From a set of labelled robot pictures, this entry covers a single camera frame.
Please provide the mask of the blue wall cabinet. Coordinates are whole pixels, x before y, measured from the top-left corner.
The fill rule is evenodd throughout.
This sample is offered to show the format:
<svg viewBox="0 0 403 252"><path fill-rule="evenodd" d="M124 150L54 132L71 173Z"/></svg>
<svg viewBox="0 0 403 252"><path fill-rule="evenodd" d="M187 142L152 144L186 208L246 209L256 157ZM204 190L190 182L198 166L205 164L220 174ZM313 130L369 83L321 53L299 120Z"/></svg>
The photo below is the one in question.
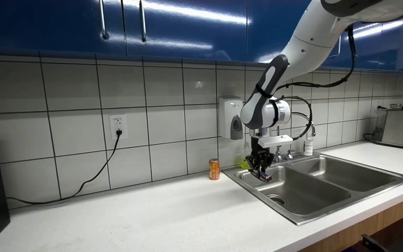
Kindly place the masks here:
<svg viewBox="0 0 403 252"><path fill-rule="evenodd" d="M0 0L0 55L267 63L314 1ZM373 11L352 21L355 67L403 71L403 11Z"/></svg>

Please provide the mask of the black office chair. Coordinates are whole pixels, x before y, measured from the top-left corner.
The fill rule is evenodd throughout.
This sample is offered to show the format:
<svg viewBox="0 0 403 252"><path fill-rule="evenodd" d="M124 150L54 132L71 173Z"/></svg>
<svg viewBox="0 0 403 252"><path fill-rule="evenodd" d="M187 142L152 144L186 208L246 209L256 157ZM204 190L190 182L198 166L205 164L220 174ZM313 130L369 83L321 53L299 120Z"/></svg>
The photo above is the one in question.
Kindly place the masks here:
<svg viewBox="0 0 403 252"><path fill-rule="evenodd" d="M403 252L403 238L389 247L384 247L368 235L362 234L361 236L362 240L359 243L370 252Z"/></svg>

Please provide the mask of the yellow dish soap bottle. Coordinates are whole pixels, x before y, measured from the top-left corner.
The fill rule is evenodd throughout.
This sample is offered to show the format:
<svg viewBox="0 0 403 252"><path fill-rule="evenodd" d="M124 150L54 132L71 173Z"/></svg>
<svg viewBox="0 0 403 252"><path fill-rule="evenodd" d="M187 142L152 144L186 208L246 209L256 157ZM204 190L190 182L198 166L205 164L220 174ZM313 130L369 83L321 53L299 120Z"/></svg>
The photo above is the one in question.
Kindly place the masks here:
<svg viewBox="0 0 403 252"><path fill-rule="evenodd" d="M242 169L251 169L251 166L248 163L247 157L250 156L252 153L250 144L245 142L242 148L241 156L240 156L240 167Z"/></svg>

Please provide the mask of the white wall soap dispenser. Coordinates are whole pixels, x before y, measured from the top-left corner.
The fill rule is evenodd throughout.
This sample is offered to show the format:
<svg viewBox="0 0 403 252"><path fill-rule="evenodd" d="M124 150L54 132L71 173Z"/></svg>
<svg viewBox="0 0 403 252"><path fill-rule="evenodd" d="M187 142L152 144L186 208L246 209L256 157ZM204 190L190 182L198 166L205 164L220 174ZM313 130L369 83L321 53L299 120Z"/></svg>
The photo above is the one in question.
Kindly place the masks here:
<svg viewBox="0 0 403 252"><path fill-rule="evenodd" d="M243 139L244 129L240 118L243 102L238 96L219 96L219 136L231 139Z"/></svg>

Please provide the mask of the chrome tap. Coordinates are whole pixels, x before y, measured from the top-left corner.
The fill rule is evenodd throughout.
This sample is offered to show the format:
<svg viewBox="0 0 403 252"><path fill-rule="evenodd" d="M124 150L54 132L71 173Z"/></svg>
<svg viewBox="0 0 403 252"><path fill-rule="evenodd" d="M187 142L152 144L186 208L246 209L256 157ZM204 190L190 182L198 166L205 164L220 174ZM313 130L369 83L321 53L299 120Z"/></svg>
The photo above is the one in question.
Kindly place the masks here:
<svg viewBox="0 0 403 252"><path fill-rule="evenodd" d="M301 117L305 118L308 122L310 120L310 117L307 116L304 113L292 112L292 115L301 116ZM315 124L313 122L311 123L311 126L309 127L307 132L311 133L312 137L316 136L316 128L315 128ZM281 146L276 146L275 157L273 159L274 163L282 163L282 162L285 162L285 161L294 160L293 154L291 153L291 150L288 150L285 155L282 155L281 151L280 151L280 147Z"/></svg>

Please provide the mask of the clear bottle with label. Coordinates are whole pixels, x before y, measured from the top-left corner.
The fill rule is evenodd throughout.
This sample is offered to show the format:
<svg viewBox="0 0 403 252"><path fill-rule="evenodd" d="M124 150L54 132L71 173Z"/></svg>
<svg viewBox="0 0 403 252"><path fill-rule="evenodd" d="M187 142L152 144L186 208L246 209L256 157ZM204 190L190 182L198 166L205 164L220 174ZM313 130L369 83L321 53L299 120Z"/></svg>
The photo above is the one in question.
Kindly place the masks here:
<svg viewBox="0 0 403 252"><path fill-rule="evenodd" d="M302 156L313 155L313 135L310 130L303 136L303 149L301 154Z"/></svg>

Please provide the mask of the white wall socket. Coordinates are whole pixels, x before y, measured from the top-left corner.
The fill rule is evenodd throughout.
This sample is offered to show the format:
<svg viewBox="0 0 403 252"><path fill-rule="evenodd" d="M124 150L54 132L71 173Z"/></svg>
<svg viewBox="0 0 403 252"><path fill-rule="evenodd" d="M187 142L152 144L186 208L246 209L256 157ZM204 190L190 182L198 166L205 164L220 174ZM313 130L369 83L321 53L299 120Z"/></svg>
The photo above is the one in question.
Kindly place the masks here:
<svg viewBox="0 0 403 252"><path fill-rule="evenodd" d="M128 138L128 127L126 121L126 114L110 115L109 126L111 138L116 140L118 137L117 132L122 131L119 139Z"/></svg>

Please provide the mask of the orange drink can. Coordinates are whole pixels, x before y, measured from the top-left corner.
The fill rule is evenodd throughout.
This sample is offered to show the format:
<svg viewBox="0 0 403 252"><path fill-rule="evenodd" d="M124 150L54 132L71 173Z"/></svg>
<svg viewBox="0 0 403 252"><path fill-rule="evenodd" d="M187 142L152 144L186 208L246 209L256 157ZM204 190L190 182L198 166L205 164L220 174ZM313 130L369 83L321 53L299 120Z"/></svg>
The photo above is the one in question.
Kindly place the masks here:
<svg viewBox="0 0 403 252"><path fill-rule="evenodd" d="M218 158L212 158L208 161L208 177L211 180L220 178L220 162Z"/></svg>

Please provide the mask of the steel double sink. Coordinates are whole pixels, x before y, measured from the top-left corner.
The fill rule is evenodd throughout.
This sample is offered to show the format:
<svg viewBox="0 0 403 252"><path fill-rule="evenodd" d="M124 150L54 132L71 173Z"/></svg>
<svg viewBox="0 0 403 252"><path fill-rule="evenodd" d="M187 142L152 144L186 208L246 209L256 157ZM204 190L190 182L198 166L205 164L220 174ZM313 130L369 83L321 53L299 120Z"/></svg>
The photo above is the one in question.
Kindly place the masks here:
<svg viewBox="0 0 403 252"><path fill-rule="evenodd" d="M239 167L223 172L295 225L403 185L403 174L321 153L272 165L268 182Z"/></svg>

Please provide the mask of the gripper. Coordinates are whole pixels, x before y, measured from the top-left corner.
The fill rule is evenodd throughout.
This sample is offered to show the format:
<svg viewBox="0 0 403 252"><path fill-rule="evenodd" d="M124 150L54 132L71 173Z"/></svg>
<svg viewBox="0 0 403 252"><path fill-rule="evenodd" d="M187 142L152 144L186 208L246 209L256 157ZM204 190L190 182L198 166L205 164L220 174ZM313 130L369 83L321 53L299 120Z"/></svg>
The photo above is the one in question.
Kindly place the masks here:
<svg viewBox="0 0 403 252"><path fill-rule="evenodd" d="M248 163L251 169L248 171L257 178L258 172L266 174L266 170L275 158L275 154L271 153L268 147L262 147L259 145L259 139L256 137L251 137L251 155L247 157Z"/></svg>

